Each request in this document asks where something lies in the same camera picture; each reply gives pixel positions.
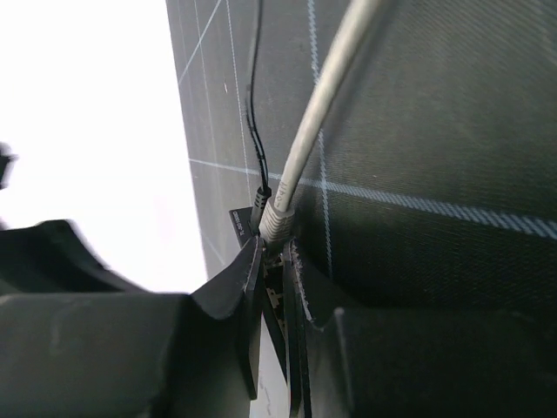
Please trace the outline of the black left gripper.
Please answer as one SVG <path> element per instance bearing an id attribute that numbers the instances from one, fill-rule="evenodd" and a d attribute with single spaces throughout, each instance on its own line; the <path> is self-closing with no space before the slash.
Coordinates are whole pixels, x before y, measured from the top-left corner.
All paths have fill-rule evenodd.
<path id="1" fill-rule="evenodd" d="M 140 287 L 89 251 L 67 219 L 1 223 L 1 293 L 121 293 Z"/>

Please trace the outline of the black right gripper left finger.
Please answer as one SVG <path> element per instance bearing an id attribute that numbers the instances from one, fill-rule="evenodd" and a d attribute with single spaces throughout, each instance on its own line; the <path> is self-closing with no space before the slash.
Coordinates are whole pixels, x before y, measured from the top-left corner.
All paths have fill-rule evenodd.
<path id="1" fill-rule="evenodd" d="M 196 292 L 1 299 L 4 417 L 246 417 L 257 396 L 245 288 L 258 238 Z"/>

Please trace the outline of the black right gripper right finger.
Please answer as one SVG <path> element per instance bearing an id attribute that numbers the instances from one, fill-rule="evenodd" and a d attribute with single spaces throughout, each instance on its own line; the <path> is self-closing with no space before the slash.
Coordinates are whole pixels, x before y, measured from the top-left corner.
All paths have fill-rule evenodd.
<path id="1" fill-rule="evenodd" d="M 365 307 L 283 249 L 292 417 L 553 417 L 556 339 L 505 310 Z"/>

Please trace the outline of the black network switch box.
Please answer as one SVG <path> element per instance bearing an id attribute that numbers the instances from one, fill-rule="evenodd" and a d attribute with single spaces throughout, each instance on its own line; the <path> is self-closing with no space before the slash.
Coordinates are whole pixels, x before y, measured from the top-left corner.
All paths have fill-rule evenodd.
<path id="1" fill-rule="evenodd" d="M 248 269 L 254 279 L 245 288 L 243 320 L 247 325 L 251 351 L 255 348 L 255 333 L 260 329 L 260 322 L 264 322 L 282 373 L 286 374 L 283 265 L 280 257 L 270 261 L 265 246 L 260 246 L 258 265 Z"/>

